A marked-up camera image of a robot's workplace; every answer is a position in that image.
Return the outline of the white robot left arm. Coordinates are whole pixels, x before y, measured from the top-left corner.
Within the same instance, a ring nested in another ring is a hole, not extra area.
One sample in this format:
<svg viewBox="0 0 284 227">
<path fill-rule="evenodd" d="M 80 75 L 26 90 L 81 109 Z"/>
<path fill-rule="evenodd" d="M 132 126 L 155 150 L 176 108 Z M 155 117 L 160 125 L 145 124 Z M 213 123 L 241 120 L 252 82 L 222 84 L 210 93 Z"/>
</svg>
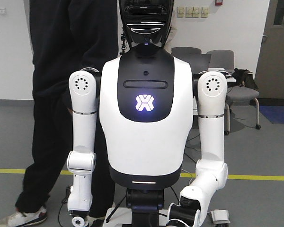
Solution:
<svg viewBox="0 0 284 227">
<path fill-rule="evenodd" d="M 98 98 L 95 69 L 84 68 L 71 74 L 69 90 L 72 102 L 73 150 L 67 168 L 73 173 L 67 209 L 74 227 L 86 227 L 87 214 L 92 204 L 91 182 L 96 165 L 94 153 Z"/>
</svg>

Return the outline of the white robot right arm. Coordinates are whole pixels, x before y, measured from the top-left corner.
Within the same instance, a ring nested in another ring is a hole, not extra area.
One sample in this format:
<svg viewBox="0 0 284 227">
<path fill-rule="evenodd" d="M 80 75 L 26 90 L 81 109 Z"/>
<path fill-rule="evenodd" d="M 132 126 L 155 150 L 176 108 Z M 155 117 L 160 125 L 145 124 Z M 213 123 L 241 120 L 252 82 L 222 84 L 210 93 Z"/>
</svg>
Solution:
<svg viewBox="0 0 284 227">
<path fill-rule="evenodd" d="M 198 80 L 197 91 L 201 158 L 196 163 L 195 179 L 180 192 L 179 204 L 169 206 L 168 227 L 200 227 L 212 196 L 227 180 L 228 168 L 224 162 L 226 78 L 217 71 L 206 72 Z"/>
</svg>

